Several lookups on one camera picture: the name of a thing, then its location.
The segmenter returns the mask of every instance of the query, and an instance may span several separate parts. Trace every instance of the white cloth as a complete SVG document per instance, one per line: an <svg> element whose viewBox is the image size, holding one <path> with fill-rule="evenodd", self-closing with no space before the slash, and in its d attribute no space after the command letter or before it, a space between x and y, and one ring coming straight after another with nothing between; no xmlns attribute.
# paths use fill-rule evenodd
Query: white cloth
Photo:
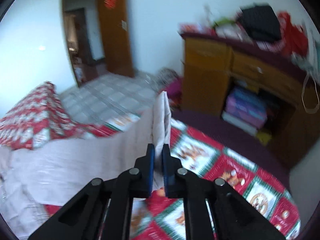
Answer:
<svg viewBox="0 0 320 240"><path fill-rule="evenodd" d="M0 176L3 177L9 169L12 151L7 146L0 145Z"/></svg>
<svg viewBox="0 0 320 240"><path fill-rule="evenodd" d="M155 146L153 188L158 189L163 185L161 150L170 142L170 130L171 112L163 92L139 121L113 137L53 140L37 150L13 151L4 177L7 199L2 201L0 212L23 239L39 226L35 217L22 216L29 207L36 212L38 203L63 206L93 178L116 178L146 154L148 143ZM14 205L19 206L18 212L12 209Z"/></svg>

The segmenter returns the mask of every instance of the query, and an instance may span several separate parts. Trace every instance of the wooden cabinet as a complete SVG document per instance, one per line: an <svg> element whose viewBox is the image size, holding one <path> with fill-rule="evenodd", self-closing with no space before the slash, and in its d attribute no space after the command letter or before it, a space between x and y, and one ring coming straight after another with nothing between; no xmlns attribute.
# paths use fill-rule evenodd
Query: wooden cabinet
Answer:
<svg viewBox="0 0 320 240"><path fill-rule="evenodd" d="M219 116L229 86L229 75L193 65L184 66L182 107Z"/></svg>
<svg viewBox="0 0 320 240"><path fill-rule="evenodd" d="M183 109L220 116L234 79L245 80L282 100L282 110L267 147L284 167L292 168L320 135L320 113L305 112L302 84L276 67L234 51L224 43L201 38L185 40ZM309 108L316 106L314 87L306 89L305 103Z"/></svg>
<svg viewBox="0 0 320 240"><path fill-rule="evenodd" d="M182 107L219 116L227 90L232 50L225 44L187 39Z"/></svg>

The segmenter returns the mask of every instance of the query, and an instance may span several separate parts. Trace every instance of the light switch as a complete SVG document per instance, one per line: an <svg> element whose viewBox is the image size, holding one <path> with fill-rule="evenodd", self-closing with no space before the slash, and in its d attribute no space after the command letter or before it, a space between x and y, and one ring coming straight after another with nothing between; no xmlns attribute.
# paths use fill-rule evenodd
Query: light switch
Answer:
<svg viewBox="0 0 320 240"><path fill-rule="evenodd" d="M127 30L128 30L127 22L121 21L121 24L122 24L122 29L124 29L125 31L127 31Z"/></svg>

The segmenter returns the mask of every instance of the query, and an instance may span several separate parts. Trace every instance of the red paper decoration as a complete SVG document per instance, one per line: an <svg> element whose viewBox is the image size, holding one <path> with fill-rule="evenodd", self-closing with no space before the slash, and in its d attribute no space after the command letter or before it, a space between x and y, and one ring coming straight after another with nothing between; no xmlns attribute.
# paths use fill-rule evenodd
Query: red paper decoration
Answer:
<svg viewBox="0 0 320 240"><path fill-rule="evenodd" d="M104 0L104 6L108 9L114 9L116 7L117 0Z"/></svg>

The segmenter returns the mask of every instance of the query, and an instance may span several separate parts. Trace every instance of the black bag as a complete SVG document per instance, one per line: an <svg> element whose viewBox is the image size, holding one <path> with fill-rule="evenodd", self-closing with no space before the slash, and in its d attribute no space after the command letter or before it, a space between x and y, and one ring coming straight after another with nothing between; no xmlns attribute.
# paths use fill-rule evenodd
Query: black bag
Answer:
<svg viewBox="0 0 320 240"><path fill-rule="evenodd" d="M254 40L270 43L281 40L280 24L270 5L242 9L238 22Z"/></svg>

